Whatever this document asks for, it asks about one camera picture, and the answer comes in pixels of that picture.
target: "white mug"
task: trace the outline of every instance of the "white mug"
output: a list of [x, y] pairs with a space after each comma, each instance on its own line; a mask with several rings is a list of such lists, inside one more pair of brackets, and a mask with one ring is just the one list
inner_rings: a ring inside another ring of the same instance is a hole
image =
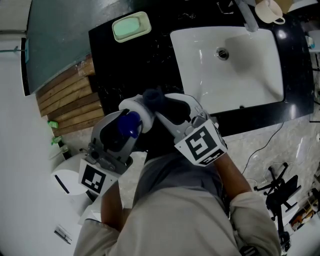
[[282, 17], [282, 10], [274, 0], [263, 0], [255, 6], [255, 13], [265, 23], [272, 23], [281, 25], [286, 22]]

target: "black countertop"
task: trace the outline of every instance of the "black countertop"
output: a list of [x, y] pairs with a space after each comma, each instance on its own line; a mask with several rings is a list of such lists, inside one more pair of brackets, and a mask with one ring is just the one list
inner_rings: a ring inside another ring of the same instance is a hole
[[[146, 12], [151, 23], [152, 30], [146, 35], [123, 43], [116, 42], [112, 23], [121, 17], [89, 31], [98, 93], [105, 114], [117, 111], [123, 99], [142, 94], [147, 88], [161, 87], [164, 93], [183, 93], [170, 39], [172, 31], [244, 26], [238, 11], [222, 14], [214, 1], [183, 0], [138, 11]], [[218, 119], [222, 136], [271, 126], [313, 112], [313, 73], [305, 35], [295, 17], [284, 17], [284, 25], [266, 24], [256, 17], [259, 27], [271, 30], [274, 35], [282, 70], [284, 100], [212, 113]]]

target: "mug handle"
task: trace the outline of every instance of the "mug handle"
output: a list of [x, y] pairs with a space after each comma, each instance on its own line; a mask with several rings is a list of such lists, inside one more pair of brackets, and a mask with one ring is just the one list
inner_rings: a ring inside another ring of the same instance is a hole
[[285, 24], [286, 20], [284, 17], [279, 17], [279, 19], [281, 19], [282, 21], [278, 22], [278, 21], [274, 21], [275, 24], [278, 24], [278, 25], [282, 25], [282, 24]]

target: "white rectangular sink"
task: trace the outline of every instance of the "white rectangular sink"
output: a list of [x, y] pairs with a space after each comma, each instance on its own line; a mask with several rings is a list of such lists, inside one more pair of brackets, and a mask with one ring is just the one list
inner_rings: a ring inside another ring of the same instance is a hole
[[210, 26], [176, 30], [170, 37], [184, 93], [195, 97], [210, 114], [284, 99], [271, 31], [249, 33], [244, 27]]

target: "person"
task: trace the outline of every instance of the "person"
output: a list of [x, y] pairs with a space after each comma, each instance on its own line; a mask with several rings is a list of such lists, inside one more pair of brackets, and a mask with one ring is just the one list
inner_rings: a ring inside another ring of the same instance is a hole
[[263, 198], [227, 153], [199, 167], [171, 152], [147, 157], [127, 219], [115, 183], [101, 222], [85, 220], [74, 256], [104, 255], [276, 256], [281, 247]]

